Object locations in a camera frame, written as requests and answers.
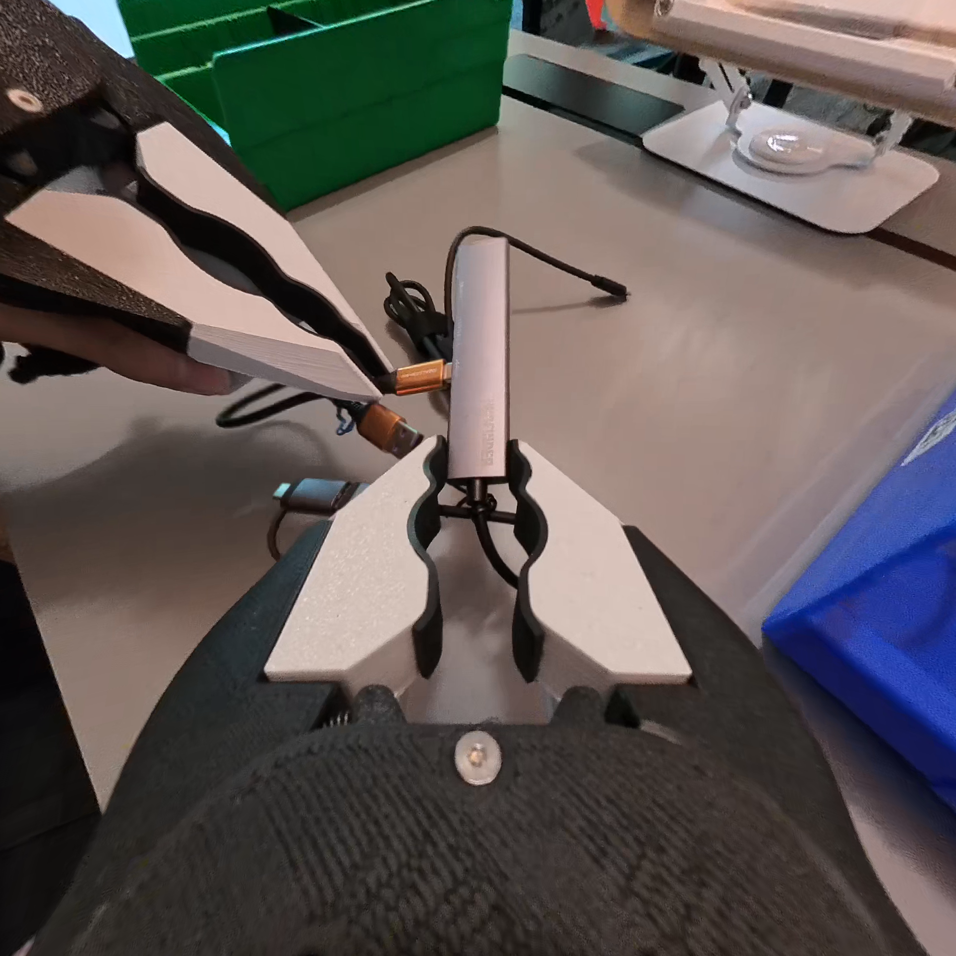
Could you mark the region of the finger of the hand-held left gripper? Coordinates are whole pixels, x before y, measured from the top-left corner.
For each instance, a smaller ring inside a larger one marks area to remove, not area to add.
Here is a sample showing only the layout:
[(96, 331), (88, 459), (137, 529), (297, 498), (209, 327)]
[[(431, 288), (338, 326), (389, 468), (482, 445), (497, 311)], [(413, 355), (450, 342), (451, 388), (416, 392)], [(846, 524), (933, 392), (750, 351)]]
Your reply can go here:
[(246, 297), (269, 320), (240, 318), (194, 325), (206, 353), (228, 352), (287, 376), (385, 376), (386, 354), (303, 243), (293, 225), (221, 164), (163, 122), (137, 133), (137, 205), (184, 251), (241, 275)]
[(6, 221), (185, 319), (186, 353), (199, 362), (340, 400), (381, 398), (341, 344), (214, 278), (120, 198), (45, 188)]

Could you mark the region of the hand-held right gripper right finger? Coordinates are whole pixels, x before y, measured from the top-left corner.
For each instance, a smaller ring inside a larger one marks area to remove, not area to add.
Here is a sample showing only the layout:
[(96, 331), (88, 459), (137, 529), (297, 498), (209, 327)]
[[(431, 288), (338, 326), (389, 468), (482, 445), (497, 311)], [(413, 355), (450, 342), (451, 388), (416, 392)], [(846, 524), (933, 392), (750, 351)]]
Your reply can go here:
[(535, 451), (509, 444), (525, 553), (511, 626), (522, 678), (542, 686), (682, 686), (692, 669), (625, 526)]

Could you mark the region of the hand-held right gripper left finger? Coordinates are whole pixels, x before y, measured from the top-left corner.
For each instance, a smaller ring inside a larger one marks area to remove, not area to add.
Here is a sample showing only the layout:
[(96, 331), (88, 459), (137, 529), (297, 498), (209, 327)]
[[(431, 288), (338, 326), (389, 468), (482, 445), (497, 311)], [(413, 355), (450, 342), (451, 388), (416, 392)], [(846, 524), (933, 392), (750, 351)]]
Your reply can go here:
[(265, 666), (272, 682), (411, 686), (443, 650), (438, 573), (444, 437), (423, 440), (328, 526)]

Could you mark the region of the green plastic bin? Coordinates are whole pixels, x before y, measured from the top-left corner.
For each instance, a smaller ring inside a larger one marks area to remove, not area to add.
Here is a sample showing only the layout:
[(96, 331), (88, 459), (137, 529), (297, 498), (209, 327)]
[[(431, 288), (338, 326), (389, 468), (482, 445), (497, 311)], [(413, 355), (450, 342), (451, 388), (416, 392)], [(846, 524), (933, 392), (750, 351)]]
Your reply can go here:
[(119, 1), (137, 65), (284, 210), (496, 125), (505, 1)]

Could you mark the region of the orange plug cable blue tie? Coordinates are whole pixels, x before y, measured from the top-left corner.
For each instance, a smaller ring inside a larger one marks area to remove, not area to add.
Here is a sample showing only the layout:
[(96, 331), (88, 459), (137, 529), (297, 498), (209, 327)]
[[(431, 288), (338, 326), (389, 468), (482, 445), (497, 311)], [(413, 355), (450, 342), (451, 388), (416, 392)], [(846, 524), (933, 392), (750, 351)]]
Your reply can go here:
[[(380, 376), (376, 387), (384, 396), (407, 397), (445, 390), (452, 377), (452, 365), (442, 359), (400, 367), (397, 371)], [(401, 459), (416, 448), (424, 439), (421, 432), (408, 424), (398, 413), (371, 400), (342, 400), (312, 392), (296, 391), (292, 395), (269, 404), (249, 408), (273, 397), (288, 388), (269, 384), (234, 401), (216, 415), (214, 423), (221, 429), (261, 424), (275, 416), (315, 401), (327, 401), (336, 410), (337, 435), (353, 431), (362, 436), (374, 448)]]

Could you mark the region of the grey metal USB hub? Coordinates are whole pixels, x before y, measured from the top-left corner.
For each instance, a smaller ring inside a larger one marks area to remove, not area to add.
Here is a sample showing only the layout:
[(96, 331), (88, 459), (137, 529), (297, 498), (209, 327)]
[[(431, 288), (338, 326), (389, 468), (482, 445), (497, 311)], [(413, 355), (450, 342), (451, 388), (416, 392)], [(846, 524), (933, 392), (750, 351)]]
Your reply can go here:
[(477, 236), (456, 253), (451, 285), (448, 476), (503, 479), (509, 427), (509, 245)]

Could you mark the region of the blue plastic bin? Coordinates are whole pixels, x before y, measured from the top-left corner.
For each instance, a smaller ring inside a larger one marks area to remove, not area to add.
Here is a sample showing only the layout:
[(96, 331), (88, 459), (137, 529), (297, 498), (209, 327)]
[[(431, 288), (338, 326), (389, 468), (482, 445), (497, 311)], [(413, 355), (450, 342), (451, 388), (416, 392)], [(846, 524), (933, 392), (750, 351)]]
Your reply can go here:
[(955, 808), (955, 395), (762, 634)]

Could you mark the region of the grey desk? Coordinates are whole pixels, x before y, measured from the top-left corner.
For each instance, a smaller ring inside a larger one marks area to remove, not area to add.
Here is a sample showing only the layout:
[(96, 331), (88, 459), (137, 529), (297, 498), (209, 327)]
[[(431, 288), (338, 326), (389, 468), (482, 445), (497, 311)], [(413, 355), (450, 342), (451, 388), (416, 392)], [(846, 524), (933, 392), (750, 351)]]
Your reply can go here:
[[(290, 214), (392, 360), (388, 270), (441, 286), (496, 226), (630, 290), (511, 258), (511, 428), (751, 637), (954, 385), (954, 271), (837, 237), (506, 98), (497, 129)], [(2, 382), (12, 550), (105, 806), (161, 692), (271, 567), (270, 496), (386, 458), (317, 402), (226, 431), (225, 400), (108, 372)]]

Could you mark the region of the person's left hand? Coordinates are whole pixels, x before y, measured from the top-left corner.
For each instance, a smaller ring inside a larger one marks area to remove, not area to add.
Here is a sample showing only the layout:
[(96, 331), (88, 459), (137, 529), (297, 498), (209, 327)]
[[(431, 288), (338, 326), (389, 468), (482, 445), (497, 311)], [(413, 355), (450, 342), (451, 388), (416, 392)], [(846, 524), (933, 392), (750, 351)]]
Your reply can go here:
[(105, 317), (73, 317), (2, 305), (2, 343), (82, 359), (119, 376), (200, 396), (225, 396), (233, 375), (177, 353)]

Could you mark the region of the person's black hoodie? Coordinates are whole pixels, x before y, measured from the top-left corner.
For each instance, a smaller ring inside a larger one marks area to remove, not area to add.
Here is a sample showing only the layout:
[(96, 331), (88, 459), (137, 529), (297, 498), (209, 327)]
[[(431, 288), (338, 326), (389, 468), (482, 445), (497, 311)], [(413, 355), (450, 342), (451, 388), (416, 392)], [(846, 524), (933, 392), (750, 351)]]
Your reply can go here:
[(101, 818), (17, 567), (1, 563), (1, 953), (71, 884)]

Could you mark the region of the wooden document stand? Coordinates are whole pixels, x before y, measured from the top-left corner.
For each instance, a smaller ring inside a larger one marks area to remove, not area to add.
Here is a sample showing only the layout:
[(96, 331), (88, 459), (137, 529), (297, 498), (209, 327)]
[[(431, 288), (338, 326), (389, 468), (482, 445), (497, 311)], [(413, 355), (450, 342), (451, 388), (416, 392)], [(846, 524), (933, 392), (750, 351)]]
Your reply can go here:
[[(718, 101), (643, 134), (664, 161), (828, 233), (869, 233), (939, 178), (899, 150), (917, 118), (954, 122), (955, 4), (943, 1), (607, 2), (622, 31), (696, 56)], [(758, 103), (744, 75), (870, 103), (845, 133)]]

